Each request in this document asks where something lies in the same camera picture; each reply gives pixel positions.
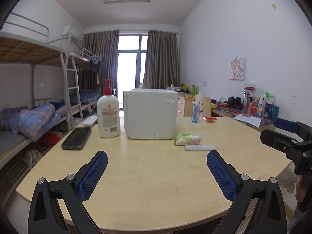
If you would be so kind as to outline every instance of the blue spray bottle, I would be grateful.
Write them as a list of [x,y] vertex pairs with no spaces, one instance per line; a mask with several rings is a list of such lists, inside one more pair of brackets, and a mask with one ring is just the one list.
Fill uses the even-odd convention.
[[200,114],[199,98],[196,98],[195,105],[193,107],[193,114],[191,118],[192,123],[199,123],[199,114]]

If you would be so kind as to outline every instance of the red pump cap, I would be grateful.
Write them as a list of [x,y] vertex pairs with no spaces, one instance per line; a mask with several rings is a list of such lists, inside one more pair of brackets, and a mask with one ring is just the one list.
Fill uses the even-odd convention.
[[110,87],[110,80],[107,79],[105,82],[104,95],[113,95],[112,88]]

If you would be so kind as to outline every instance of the wooden table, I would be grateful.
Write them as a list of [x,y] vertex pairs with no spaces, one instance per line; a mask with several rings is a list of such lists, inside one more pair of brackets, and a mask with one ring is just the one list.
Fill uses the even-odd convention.
[[[108,155],[108,167],[85,208],[104,233],[166,233],[206,223],[230,207],[207,167],[207,152],[186,152],[173,140],[129,140],[121,135],[101,139],[98,128],[81,151],[62,150],[62,139],[28,173],[16,191],[30,201],[37,180],[63,179],[76,173],[98,150]],[[176,132],[202,135],[202,144],[218,152],[239,173],[268,180],[288,164],[285,154],[262,145],[260,133],[230,118],[214,123],[177,118]],[[60,207],[68,223],[65,204]]]
[[[242,114],[242,110],[239,110],[239,109],[236,109],[236,108],[233,108],[233,107],[229,107],[229,106],[220,106],[218,105],[217,108],[212,108],[211,109],[211,113],[212,113],[212,116],[217,116],[217,117],[229,117],[229,118],[235,118],[236,116]],[[259,131],[259,132],[262,132],[263,130],[266,130],[266,129],[270,129],[270,130],[274,130],[275,127],[273,125],[273,121],[269,120],[269,119],[266,119],[264,117],[261,117],[261,123],[260,123],[260,127],[254,127],[253,125],[251,124],[248,124],[248,123],[244,123],[242,122],[243,124],[246,124],[247,126]]]

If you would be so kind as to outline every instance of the curtain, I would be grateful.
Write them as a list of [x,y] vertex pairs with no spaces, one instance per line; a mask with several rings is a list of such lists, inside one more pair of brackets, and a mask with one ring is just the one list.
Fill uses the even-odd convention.
[[[116,96],[118,41],[118,30],[85,34],[82,41],[82,48],[86,48],[96,55],[102,55],[102,62],[107,70],[106,79],[110,79],[110,86],[116,89]],[[93,73],[89,68],[81,69],[79,70],[79,82],[79,87],[82,90],[89,90],[97,84],[97,73]]]
[[143,87],[166,89],[179,86],[179,63],[176,33],[149,31]]

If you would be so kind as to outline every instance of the silver screw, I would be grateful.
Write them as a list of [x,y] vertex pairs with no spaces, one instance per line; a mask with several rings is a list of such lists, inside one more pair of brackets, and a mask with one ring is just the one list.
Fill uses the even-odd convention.
[[248,180],[249,179],[249,176],[247,175],[247,174],[242,174],[241,175],[241,178],[243,179],[243,180]]
[[274,183],[274,184],[277,182],[276,178],[273,178],[273,177],[270,178],[270,181],[271,181],[272,183]]
[[44,178],[40,178],[40,179],[38,179],[38,183],[42,184],[44,182],[44,180],[45,180]]
[[72,180],[74,178],[74,174],[68,174],[67,176],[66,176],[66,179],[67,180]]

